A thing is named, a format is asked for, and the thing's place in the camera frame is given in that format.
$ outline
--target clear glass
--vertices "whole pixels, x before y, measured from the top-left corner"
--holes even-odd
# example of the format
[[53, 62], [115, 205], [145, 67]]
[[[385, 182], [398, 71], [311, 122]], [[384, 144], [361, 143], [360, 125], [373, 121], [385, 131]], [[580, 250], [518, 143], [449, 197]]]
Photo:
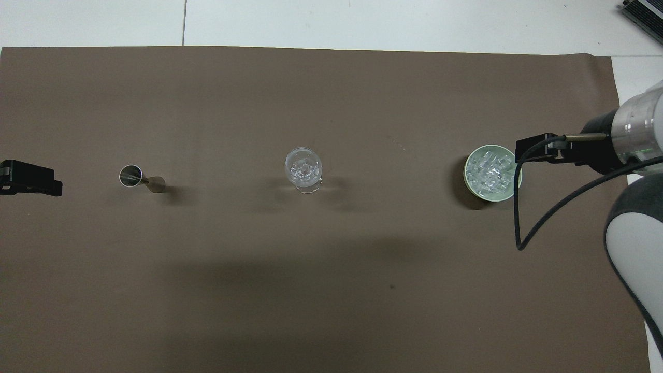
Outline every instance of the clear glass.
[[302, 193], [313, 193], [322, 184], [322, 162], [316, 152], [298, 147], [286, 156], [286, 176]]

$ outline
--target glass with ice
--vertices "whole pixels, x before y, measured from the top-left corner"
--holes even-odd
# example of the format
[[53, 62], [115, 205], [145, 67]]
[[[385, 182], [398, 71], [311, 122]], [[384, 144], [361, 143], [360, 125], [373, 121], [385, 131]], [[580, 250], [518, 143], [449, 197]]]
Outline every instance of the glass with ice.
[[515, 169], [515, 156], [510, 150], [499, 145], [484, 145], [467, 158], [463, 177], [474, 195], [499, 202], [513, 195]]
[[307, 147], [293, 149], [286, 156], [286, 176], [302, 193], [313, 193], [322, 184], [320, 157]]

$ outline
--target brown paper backdrop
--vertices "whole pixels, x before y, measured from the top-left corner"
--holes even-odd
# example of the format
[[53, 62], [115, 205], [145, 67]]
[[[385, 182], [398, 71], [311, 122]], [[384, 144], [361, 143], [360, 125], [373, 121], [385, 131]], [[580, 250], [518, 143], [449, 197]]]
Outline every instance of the brown paper backdrop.
[[[3, 48], [3, 372], [646, 372], [603, 251], [625, 185], [525, 252], [464, 158], [618, 106], [609, 58], [272, 48]], [[322, 158], [299, 194], [285, 155]], [[124, 188], [134, 163], [168, 193]], [[525, 228], [598, 175], [528, 165]]]

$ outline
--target white floor tile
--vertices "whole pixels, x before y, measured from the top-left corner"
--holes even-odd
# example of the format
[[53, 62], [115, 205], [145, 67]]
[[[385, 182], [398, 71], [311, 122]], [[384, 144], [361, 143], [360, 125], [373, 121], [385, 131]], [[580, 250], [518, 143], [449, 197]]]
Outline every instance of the white floor tile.
[[663, 57], [613, 57], [619, 103], [663, 80]]
[[186, 45], [663, 55], [606, 0], [188, 0]]
[[2, 0], [0, 46], [180, 45], [184, 0]]

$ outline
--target cocktail jigger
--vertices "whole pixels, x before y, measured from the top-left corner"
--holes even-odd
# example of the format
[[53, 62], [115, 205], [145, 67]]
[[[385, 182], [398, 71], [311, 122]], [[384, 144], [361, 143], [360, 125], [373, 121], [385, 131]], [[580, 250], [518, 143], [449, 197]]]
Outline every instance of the cocktail jigger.
[[162, 177], [145, 177], [143, 170], [136, 165], [128, 165], [120, 171], [120, 183], [127, 188], [145, 184], [152, 193], [161, 193], [166, 188]]

